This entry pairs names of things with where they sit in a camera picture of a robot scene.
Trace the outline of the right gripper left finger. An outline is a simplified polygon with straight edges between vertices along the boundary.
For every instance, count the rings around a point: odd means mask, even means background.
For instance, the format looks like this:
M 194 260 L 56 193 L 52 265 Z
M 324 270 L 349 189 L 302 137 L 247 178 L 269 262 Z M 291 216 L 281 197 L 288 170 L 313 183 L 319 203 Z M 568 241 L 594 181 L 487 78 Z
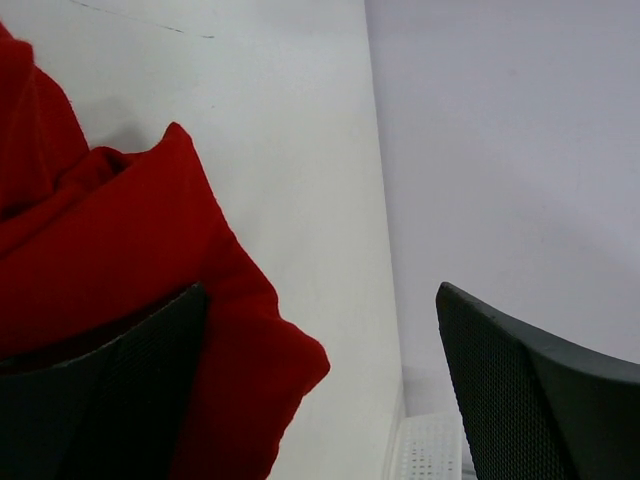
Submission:
M 166 479 L 204 338 L 194 284 L 1 362 L 4 479 Z

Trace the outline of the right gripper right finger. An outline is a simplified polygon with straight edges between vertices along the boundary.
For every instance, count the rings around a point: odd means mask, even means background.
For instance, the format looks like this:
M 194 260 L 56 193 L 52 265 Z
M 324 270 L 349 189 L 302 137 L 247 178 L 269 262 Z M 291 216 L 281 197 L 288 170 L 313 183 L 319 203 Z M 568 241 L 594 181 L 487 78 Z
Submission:
M 639 367 L 450 284 L 439 334 L 479 479 L 639 477 Z

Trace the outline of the red t shirt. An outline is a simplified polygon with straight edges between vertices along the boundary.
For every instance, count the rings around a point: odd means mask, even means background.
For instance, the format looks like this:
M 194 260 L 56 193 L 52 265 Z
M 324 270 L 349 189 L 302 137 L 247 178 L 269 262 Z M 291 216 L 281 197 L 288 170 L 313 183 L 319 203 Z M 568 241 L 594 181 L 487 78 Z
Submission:
M 145 152 L 88 145 L 32 46 L 1 34 L 1 362 L 194 284 L 204 338 L 166 479 L 264 479 L 303 397 L 329 372 L 284 320 L 178 124 Z

